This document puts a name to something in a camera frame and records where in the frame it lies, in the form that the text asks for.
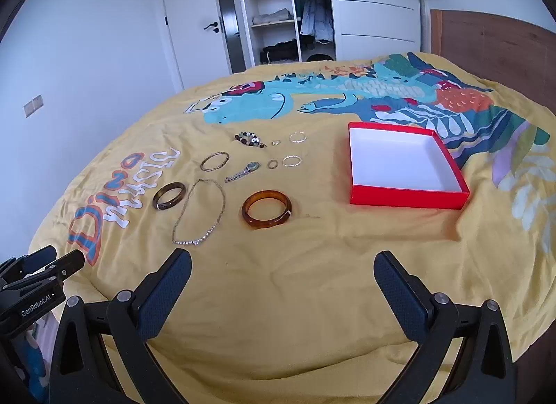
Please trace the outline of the white open wardrobe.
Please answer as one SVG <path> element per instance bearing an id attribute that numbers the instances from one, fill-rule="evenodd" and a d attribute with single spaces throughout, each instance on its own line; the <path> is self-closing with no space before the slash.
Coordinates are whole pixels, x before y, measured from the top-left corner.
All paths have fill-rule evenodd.
<path id="1" fill-rule="evenodd" d="M 420 49 L 419 0 L 238 0 L 249 67 Z"/>

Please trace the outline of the wall switch plate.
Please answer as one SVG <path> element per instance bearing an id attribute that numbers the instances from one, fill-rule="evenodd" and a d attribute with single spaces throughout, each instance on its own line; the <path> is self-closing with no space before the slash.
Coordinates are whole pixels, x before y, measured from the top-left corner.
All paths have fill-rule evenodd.
<path id="1" fill-rule="evenodd" d="M 43 98 L 39 94 L 24 105 L 25 117 L 30 117 L 34 112 L 43 107 Z"/>

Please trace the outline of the hanging jackets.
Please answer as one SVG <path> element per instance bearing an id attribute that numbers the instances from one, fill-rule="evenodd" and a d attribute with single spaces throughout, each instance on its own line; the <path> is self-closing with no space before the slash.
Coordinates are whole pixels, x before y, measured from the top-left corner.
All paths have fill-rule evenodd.
<path id="1" fill-rule="evenodd" d="M 300 35 L 312 35 L 319 44 L 335 40 L 331 0 L 294 0 L 294 5 L 301 19 Z"/>

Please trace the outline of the silver wristwatch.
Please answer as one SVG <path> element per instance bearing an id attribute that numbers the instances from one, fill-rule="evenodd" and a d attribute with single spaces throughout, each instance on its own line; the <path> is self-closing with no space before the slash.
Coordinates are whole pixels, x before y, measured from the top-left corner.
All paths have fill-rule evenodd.
<path id="1" fill-rule="evenodd" d="M 250 173 L 257 171 L 261 166 L 261 163 L 258 161 L 249 162 L 241 171 L 234 173 L 230 176 L 225 177 L 225 183 L 231 183 L 237 181 Z"/>

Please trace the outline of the silver twisted hoop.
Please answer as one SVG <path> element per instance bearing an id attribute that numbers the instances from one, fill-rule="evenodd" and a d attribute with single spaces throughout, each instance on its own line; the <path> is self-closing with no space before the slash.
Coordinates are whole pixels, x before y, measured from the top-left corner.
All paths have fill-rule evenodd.
<path id="1" fill-rule="evenodd" d="M 303 143 L 307 139 L 303 131 L 295 131 L 289 135 L 289 141 L 292 143 Z"/>
<path id="2" fill-rule="evenodd" d="M 302 157 L 298 155 L 288 155 L 282 159 L 282 165 L 289 168 L 298 167 L 302 164 L 302 162 Z"/>

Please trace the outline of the amber bangle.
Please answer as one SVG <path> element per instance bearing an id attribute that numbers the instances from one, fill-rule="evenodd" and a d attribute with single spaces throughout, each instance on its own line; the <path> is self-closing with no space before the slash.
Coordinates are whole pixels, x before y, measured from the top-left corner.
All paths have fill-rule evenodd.
<path id="1" fill-rule="evenodd" d="M 288 222 L 292 202 L 279 190 L 265 189 L 250 195 L 241 206 L 241 216 L 251 229 L 268 229 Z"/>

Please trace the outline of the folded beige clothes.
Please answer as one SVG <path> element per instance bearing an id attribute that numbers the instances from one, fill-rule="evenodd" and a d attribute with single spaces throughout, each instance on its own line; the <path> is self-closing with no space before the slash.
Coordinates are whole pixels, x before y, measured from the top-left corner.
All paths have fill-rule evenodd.
<path id="1" fill-rule="evenodd" d="M 253 17 L 253 25 L 264 25 L 269 23 L 277 23 L 293 19 L 293 15 L 287 8 L 283 8 L 271 14 L 255 15 Z"/>

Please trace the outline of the folded black clothes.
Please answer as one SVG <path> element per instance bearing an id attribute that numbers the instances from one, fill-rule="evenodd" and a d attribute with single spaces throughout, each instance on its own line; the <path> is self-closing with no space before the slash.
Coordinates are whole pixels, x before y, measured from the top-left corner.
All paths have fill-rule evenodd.
<path id="1" fill-rule="evenodd" d="M 301 35 L 300 41 L 301 43 L 298 44 L 297 39 L 293 38 L 273 46 L 263 47 L 259 53 L 260 63 L 273 64 L 280 61 L 298 61 L 300 58 L 298 48 L 301 51 L 312 49 L 315 45 L 315 37 L 312 35 Z"/>

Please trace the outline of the white room door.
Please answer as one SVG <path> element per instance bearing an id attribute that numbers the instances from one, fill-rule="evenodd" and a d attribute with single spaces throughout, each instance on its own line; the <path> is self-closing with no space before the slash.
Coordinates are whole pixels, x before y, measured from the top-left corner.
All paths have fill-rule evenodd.
<path id="1" fill-rule="evenodd" d="M 188 89 L 231 72 L 218 0 L 163 0 L 182 85 Z"/>

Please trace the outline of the yellow dinosaur bedspread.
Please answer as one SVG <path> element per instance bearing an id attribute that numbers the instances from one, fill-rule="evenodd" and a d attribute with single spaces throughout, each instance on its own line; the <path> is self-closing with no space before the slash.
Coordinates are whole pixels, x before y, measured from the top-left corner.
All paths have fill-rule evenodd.
<path id="1" fill-rule="evenodd" d="M 350 203 L 348 123 L 437 133 L 470 195 L 460 210 Z M 292 143 L 303 131 L 307 139 Z M 212 173 L 203 159 L 227 152 Z M 284 167 L 288 155 L 298 167 Z M 276 159 L 276 169 L 268 163 Z M 249 162 L 260 168 L 225 183 Z M 153 208 L 164 185 L 185 198 Z M 292 217 L 251 229 L 241 206 L 273 189 Z M 75 249 L 84 302 L 136 287 L 182 248 L 192 273 L 149 344 L 192 403 L 374 403 L 416 350 L 373 274 L 390 251 L 432 291 L 498 303 L 513 359 L 555 320 L 555 116 L 426 53 L 260 65 L 174 96 L 70 183 L 32 250 Z"/>

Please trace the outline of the wooden headboard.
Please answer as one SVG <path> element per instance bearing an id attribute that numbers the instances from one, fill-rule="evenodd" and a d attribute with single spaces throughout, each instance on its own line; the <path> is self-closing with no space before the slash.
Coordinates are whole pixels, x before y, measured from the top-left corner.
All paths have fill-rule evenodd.
<path id="1" fill-rule="evenodd" d="M 431 11 L 432 52 L 555 110 L 555 33 L 501 15 Z"/>

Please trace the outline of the thin gold bangle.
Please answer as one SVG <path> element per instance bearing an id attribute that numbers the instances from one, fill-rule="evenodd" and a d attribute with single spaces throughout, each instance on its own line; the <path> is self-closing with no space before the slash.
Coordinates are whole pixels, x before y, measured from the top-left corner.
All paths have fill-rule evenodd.
<path id="1" fill-rule="evenodd" d="M 212 173 L 223 168 L 229 161 L 227 152 L 215 152 L 207 156 L 200 163 L 200 169 L 205 173 Z"/>

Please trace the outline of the red jewelry box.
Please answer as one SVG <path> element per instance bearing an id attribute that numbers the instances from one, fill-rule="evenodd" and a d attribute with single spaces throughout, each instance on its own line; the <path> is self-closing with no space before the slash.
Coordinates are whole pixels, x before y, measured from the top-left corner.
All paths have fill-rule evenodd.
<path id="1" fill-rule="evenodd" d="M 435 131 L 350 122 L 348 139 L 352 205 L 450 210 L 465 206 L 469 187 Z"/>

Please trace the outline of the small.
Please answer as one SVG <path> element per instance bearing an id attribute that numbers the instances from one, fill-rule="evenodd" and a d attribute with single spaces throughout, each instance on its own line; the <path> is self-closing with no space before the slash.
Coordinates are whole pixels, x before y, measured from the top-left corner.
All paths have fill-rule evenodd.
<path id="1" fill-rule="evenodd" d="M 278 167 L 278 165 L 279 165 L 278 161 L 276 159 L 272 159 L 268 163 L 268 168 L 270 170 L 273 170 L 273 169 L 276 169 Z"/>

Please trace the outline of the dark brown bangle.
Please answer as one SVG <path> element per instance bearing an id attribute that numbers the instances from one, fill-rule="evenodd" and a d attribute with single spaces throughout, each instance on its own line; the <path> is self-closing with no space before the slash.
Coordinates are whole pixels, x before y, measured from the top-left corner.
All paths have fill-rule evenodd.
<path id="1" fill-rule="evenodd" d="M 153 199 L 154 209 L 163 211 L 177 206 L 186 196 L 187 187 L 181 182 L 172 182 L 159 189 Z"/>

